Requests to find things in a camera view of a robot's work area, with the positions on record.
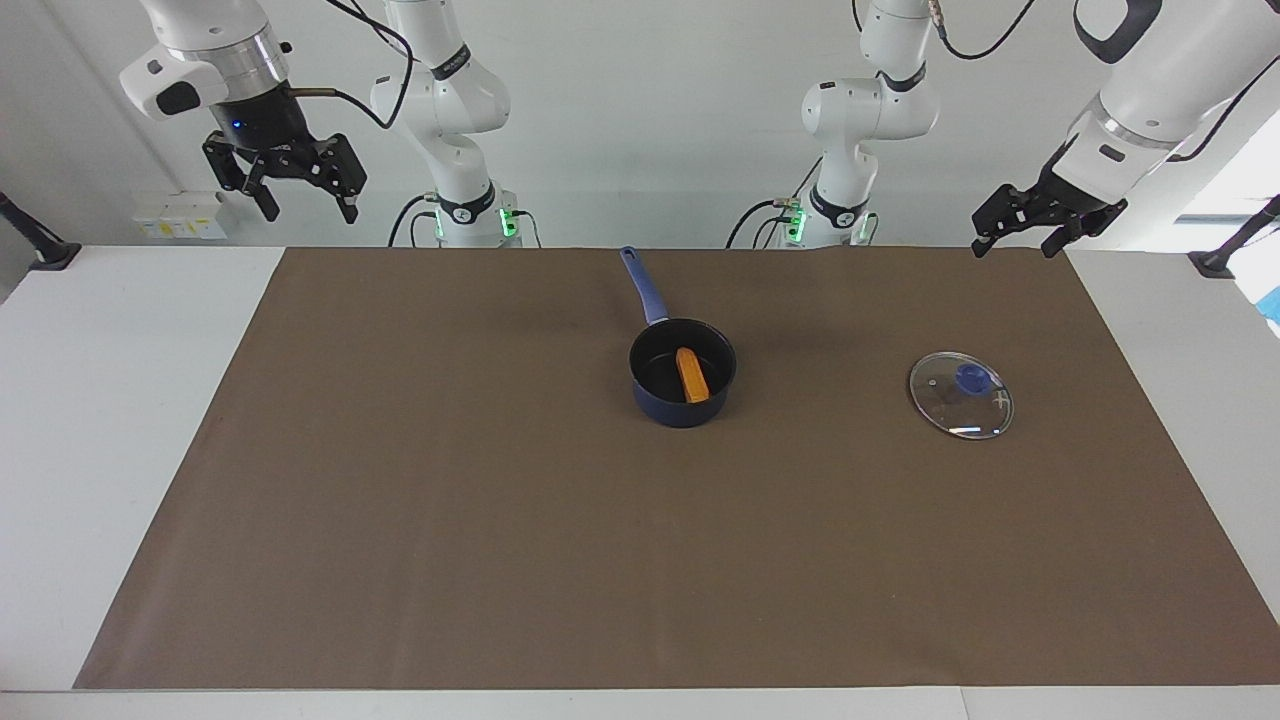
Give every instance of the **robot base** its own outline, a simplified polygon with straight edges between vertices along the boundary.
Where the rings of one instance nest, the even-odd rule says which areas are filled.
[[[462,225],[440,213],[435,225],[435,241],[440,247],[524,247],[520,222],[512,217],[516,193],[503,190],[500,201],[494,202],[476,222]]]

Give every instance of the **blue handle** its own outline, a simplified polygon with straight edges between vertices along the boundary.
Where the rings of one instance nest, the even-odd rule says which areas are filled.
[[[662,301],[662,295],[654,287],[649,272],[644,269],[644,263],[636,255],[635,247],[628,245],[622,249],[622,264],[627,266],[627,272],[631,273],[631,282],[636,283],[636,291],[640,292],[640,301],[644,302],[645,322],[652,325],[669,318],[667,304]]]

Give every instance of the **wall socket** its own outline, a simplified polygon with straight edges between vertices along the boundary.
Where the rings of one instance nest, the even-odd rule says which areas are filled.
[[[227,240],[236,217],[216,192],[147,193],[137,197],[133,223],[147,240]]]

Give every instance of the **black cable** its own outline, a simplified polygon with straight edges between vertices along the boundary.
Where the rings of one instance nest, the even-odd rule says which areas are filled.
[[[356,8],[356,12],[358,12],[364,19],[366,19],[366,20],[367,19],[372,19],[372,18],[370,18],[369,13],[366,13],[365,9],[360,5],[360,0],[351,0],[351,4],[352,4],[352,6]],[[383,31],[380,31],[380,29],[378,29],[375,27],[374,32],[376,32],[378,37],[381,38],[381,41],[385,42],[388,47],[390,47],[392,50],[394,50],[397,55],[399,55],[401,58],[406,58],[407,56],[404,54],[403,49],[397,47],[396,44],[392,42],[390,37],[387,37],[385,35],[383,35]]]
[[[356,18],[357,20],[367,24],[369,27],[374,28],[374,32],[376,32],[379,35],[379,37],[381,37],[383,33],[387,33],[387,35],[394,37],[396,41],[399,42],[402,47],[404,47],[404,53],[403,53],[403,55],[404,55],[404,79],[403,79],[403,82],[401,82],[399,95],[396,96],[396,106],[392,108],[390,117],[388,117],[385,120],[383,120],[383,119],[380,119],[378,117],[376,113],[374,113],[369,108],[369,105],[365,105],[364,102],[361,102],[360,100],[356,100],[351,95],[347,95],[346,92],[342,92],[340,90],[334,90],[332,87],[300,87],[300,88],[296,88],[293,91],[293,96],[294,97],[340,97],[340,99],[351,102],[352,105],[356,105],[357,108],[360,108],[366,115],[369,115],[370,118],[372,118],[372,120],[375,123],[378,123],[378,127],[380,127],[383,129],[390,129],[392,126],[396,124],[396,119],[399,118],[401,108],[404,105],[404,96],[408,95],[408,83],[412,79],[412,74],[413,74],[413,61],[415,61],[415,59],[413,59],[413,49],[410,47],[408,41],[404,40],[404,36],[402,36],[401,33],[396,32],[394,29],[384,26],[383,23],[375,20],[374,18],[370,18],[364,10],[355,10],[355,9],[344,5],[343,3],[339,3],[338,0],[325,0],[325,3],[333,5],[334,8],[342,10],[343,13],[346,13],[346,14]]]
[[[543,236],[538,233],[538,218],[534,217],[529,210],[516,210],[511,214],[513,218],[529,218],[529,222],[534,224],[534,242],[538,243],[538,249],[543,247]]]
[[[1222,129],[1222,126],[1226,124],[1226,119],[1231,117],[1231,113],[1234,113],[1235,108],[1239,106],[1240,101],[1244,100],[1244,96],[1248,95],[1251,90],[1253,90],[1254,85],[1258,85],[1258,81],[1262,79],[1262,76],[1267,74],[1267,70],[1270,70],[1276,64],[1276,60],[1280,60],[1280,55],[1272,58],[1271,61],[1267,63],[1267,67],[1262,68],[1262,72],[1258,73],[1253,79],[1251,79],[1249,85],[1245,85],[1244,90],[1242,90],[1235,96],[1235,99],[1231,100],[1231,104],[1226,106],[1226,110],[1222,110],[1222,114],[1217,118],[1217,122],[1213,123],[1213,128],[1210,129],[1208,135],[1204,136],[1204,140],[1201,141],[1199,147],[1197,147],[1190,155],[1174,155],[1167,161],[1187,163],[1194,160],[1196,158],[1199,158],[1199,154],[1203,152],[1206,147],[1208,147],[1208,143],[1213,142],[1213,137],[1217,136],[1217,131]]]
[[[415,195],[412,200],[404,204],[404,208],[401,209],[401,214],[396,215],[396,224],[392,225],[392,234],[387,238],[387,247],[396,247],[396,233],[399,232],[401,223],[404,222],[404,215],[408,215],[408,211],[424,200],[426,200],[425,195]]]
[[[728,242],[724,243],[724,250],[733,249],[733,238],[737,237],[737,231],[742,229],[742,225],[746,224],[746,220],[751,219],[751,215],[759,213],[760,210],[764,210],[765,208],[771,208],[772,205],[773,205],[772,200],[762,200],[755,205],[751,205],[750,210],[742,213],[742,217],[739,218],[737,224],[733,225],[733,232],[728,233]]]
[[[760,223],[760,227],[755,229],[755,240],[751,241],[751,250],[760,246],[760,236],[764,234],[764,228],[773,225],[773,229],[778,229],[778,224],[785,222],[787,222],[786,218],[769,218]]]
[[[1009,26],[1009,29],[1005,31],[1005,35],[1001,35],[1000,40],[997,40],[995,45],[992,45],[991,47],[983,50],[982,53],[975,53],[975,54],[970,55],[968,53],[961,53],[961,51],[956,50],[955,46],[951,45],[951,40],[947,38],[947,26],[946,26],[946,23],[938,26],[938,38],[942,40],[942,45],[947,49],[947,51],[951,53],[952,55],[955,55],[956,58],[960,58],[961,60],[980,60],[980,59],[986,58],[987,55],[991,55],[996,50],[1000,50],[1000,46],[1004,45],[1006,40],[1009,40],[1009,36],[1014,35],[1014,31],[1018,29],[1018,26],[1021,24],[1023,18],[1027,17],[1027,13],[1030,12],[1032,5],[1034,5],[1034,4],[1036,4],[1036,0],[1027,0],[1027,4],[1023,5],[1023,10],[1020,13],[1018,13],[1016,18],[1014,18],[1014,23],[1011,26]]]
[[[809,168],[809,173],[804,177],[803,181],[800,181],[800,184],[796,186],[796,191],[791,193],[792,200],[800,197],[800,191],[804,190],[805,184],[808,184],[809,178],[812,178],[813,174],[818,172],[818,165],[820,164],[822,164],[822,155],[818,155],[818,159],[813,161],[813,167]],[[787,210],[786,208],[783,208],[782,211],[778,213],[778,217],[776,219],[785,220],[786,217],[787,217]],[[765,238],[764,247],[762,250],[769,249],[769,245],[773,242],[773,233],[778,232],[778,227],[780,225],[773,225],[772,228],[769,228],[769,237]]]
[[[412,218],[410,218],[410,220],[408,220],[408,243],[411,246],[413,246],[413,247],[417,247],[417,234],[415,234],[417,232],[417,222],[420,219],[422,219],[422,218],[431,218],[434,220],[435,219],[435,213],[428,210],[425,213],[419,213],[417,215],[413,215]]]

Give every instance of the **green led light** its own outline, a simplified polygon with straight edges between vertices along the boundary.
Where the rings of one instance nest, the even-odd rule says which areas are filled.
[[[804,210],[796,210],[796,214],[791,217],[791,227],[787,228],[787,238],[795,243],[800,245],[804,238],[804,225],[809,222],[809,214]]]
[[[520,232],[520,225],[517,225],[515,219],[512,218],[511,210],[503,208],[498,210],[498,215],[502,218],[503,234],[506,234],[507,237],[516,237],[516,233]]]

